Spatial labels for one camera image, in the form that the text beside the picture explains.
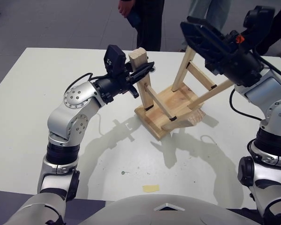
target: paper scrap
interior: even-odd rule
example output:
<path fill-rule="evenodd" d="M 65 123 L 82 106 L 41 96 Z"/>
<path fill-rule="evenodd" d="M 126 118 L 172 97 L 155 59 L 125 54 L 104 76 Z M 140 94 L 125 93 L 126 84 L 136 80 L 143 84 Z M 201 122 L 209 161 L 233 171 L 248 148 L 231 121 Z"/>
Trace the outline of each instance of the paper scrap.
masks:
<path fill-rule="evenodd" d="M 159 185 L 144 185 L 142 186 L 142 190 L 144 192 L 155 192 L 155 191 L 159 191 Z"/>

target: table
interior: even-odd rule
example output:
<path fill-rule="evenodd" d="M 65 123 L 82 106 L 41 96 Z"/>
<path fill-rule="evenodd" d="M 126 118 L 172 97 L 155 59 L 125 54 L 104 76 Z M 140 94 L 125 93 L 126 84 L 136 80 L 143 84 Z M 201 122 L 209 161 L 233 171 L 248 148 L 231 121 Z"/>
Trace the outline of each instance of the table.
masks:
<path fill-rule="evenodd" d="M 105 50 L 27 48 L 15 63 L 0 84 L 0 190 L 36 193 L 48 143 L 47 118 L 73 80 L 87 72 L 105 74 L 104 54 Z M 183 54 L 148 56 L 156 66 L 152 87 L 160 92 L 172 84 Z M 281 69 L 281 59 L 267 59 Z M 226 79 L 208 72 L 200 56 L 194 63 L 215 83 Z M 198 95 L 205 92 L 191 75 L 185 83 Z M 226 208 L 255 208 L 249 190 L 237 180 L 237 170 L 259 122 L 230 109 L 231 89 L 204 104 L 207 116 L 201 123 L 176 129 L 160 142 L 134 114 L 141 99 L 129 93 L 115 97 L 90 121 L 81 143 L 77 198 L 115 201 L 145 194 L 143 185 L 159 184 L 160 194 L 195 197 Z M 234 105 L 262 116 L 238 93 Z"/>

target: wood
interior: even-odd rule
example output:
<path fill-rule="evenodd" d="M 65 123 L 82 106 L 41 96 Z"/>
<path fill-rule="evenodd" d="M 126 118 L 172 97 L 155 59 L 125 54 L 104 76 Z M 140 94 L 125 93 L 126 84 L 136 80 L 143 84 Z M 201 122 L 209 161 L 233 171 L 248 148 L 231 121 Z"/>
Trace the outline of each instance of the wood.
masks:
<path fill-rule="evenodd" d="M 147 52 L 143 48 L 135 49 L 133 52 L 129 53 L 129 59 L 131 62 L 131 66 L 133 71 L 135 71 L 139 66 L 143 63 L 148 62 Z M 141 82 L 137 82 L 137 88 L 139 90 L 140 98 L 145 109 L 151 107 L 153 105 L 153 99 L 146 92 L 143 84 L 151 86 L 151 80 L 149 74 L 147 74 Z"/>
<path fill-rule="evenodd" d="M 173 92 L 171 88 L 170 86 L 160 92 L 158 98 L 163 101 L 178 118 L 185 113 L 190 113 L 191 110 L 187 106 L 190 102 L 196 100 L 198 96 L 184 83 L 182 83 L 181 88 L 176 92 Z M 154 105 L 154 107 L 148 111 L 145 111 L 143 106 L 139 106 L 134 111 L 139 116 L 143 125 L 157 140 L 160 140 L 171 131 L 162 129 L 162 125 L 169 123 L 170 120 L 158 105 Z"/>
<path fill-rule="evenodd" d="M 182 59 L 182 63 L 180 65 L 178 73 L 176 75 L 175 81 L 173 83 L 172 91 L 177 91 L 181 87 L 182 82 L 183 82 L 183 80 L 185 78 L 185 75 L 187 73 L 187 70 L 186 70 L 187 65 L 190 61 L 193 60 L 195 54 L 196 54 L 196 52 L 188 46 L 187 49 L 186 49 L 186 52 L 184 54 L 184 57 Z"/>
<path fill-rule="evenodd" d="M 162 109 L 164 114 L 166 114 L 169 119 L 175 117 L 175 114 L 173 114 L 168 108 L 168 106 L 165 103 L 163 103 L 161 99 L 159 99 L 157 93 L 152 89 L 151 86 L 145 85 L 145 90 L 147 91 L 147 93 L 149 93 L 149 95 L 153 98 L 153 100 L 156 102 L 159 108 Z"/>
<path fill-rule="evenodd" d="M 197 105 L 190 112 L 186 112 L 180 115 L 177 120 L 170 121 L 167 124 L 162 125 L 162 129 L 173 130 L 176 128 L 187 128 L 195 126 L 197 123 L 202 121 L 203 117 L 206 115 L 203 111 L 199 110 L 202 105 L 203 103 Z"/>
<path fill-rule="evenodd" d="M 209 79 L 193 62 L 190 62 L 186 68 L 200 83 L 207 89 L 211 90 L 215 83 Z"/>
<path fill-rule="evenodd" d="M 223 90 L 231 87 L 233 84 L 234 83 L 231 80 L 224 81 L 223 83 L 218 85 L 216 88 L 214 88 L 211 91 L 205 93 L 204 95 L 202 95 L 201 97 L 196 99 L 194 102 L 190 103 L 188 105 L 188 108 L 190 108 L 190 109 L 194 108 L 195 106 L 199 105 L 200 103 L 205 102 L 206 100 L 210 99 L 214 95 L 217 95 L 218 93 L 222 92 Z"/>

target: gray floor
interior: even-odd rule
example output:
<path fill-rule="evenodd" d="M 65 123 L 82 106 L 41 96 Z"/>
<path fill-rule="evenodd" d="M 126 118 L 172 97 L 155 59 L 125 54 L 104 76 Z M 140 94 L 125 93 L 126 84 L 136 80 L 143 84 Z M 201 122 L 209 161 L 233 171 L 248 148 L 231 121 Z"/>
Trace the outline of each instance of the gray floor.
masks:
<path fill-rule="evenodd" d="M 163 14 L 162 51 L 177 51 L 189 0 L 166 0 Z M 118 13 L 117 0 L 0 0 L 0 82 L 26 47 L 96 48 L 108 44 L 123 50 L 136 47 L 136 32 Z M 242 31 L 248 10 L 268 5 L 279 11 L 281 0 L 233 0 L 224 33 Z M 267 55 L 280 51 L 276 43 Z M 27 195 L 0 192 L 0 224 L 19 207 Z M 68 210 L 68 224 L 77 224 L 99 210 L 95 201 L 75 200 L 87 211 Z"/>

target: robotic arm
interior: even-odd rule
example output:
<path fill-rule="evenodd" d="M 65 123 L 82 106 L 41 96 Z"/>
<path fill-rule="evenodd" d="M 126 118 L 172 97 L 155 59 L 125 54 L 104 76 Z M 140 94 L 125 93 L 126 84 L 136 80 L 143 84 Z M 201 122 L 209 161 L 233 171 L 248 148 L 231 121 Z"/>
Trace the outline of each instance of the robotic arm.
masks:
<path fill-rule="evenodd" d="M 89 120 L 120 93 L 130 91 L 137 98 L 139 94 L 133 84 L 144 78 L 154 65 L 154 62 L 145 63 L 131 73 L 131 65 L 125 61 L 126 56 L 119 47 L 109 45 L 104 57 L 107 74 L 99 77 L 90 74 L 87 82 L 68 87 L 62 104 L 48 119 L 49 143 L 38 194 L 31 197 L 6 225 L 64 224 L 66 202 L 75 198 L 79 184 L 78 152 Z"/>
<path fill-rule="evenodd" d="M 251 156 L 240 160 L 238 172 L 265 224 L 281 224 L 281 71 L 254 48 L 269 32 L 273 16 L 273 8 L 257 6 L 244 20 L 247 30 L 226 36 L 205 20 L 188 17 L 181 23 L 188 45 L 206 60 L 206 68 L 233 81 L 235 90 L 265 115 L 248 144 Z"/>

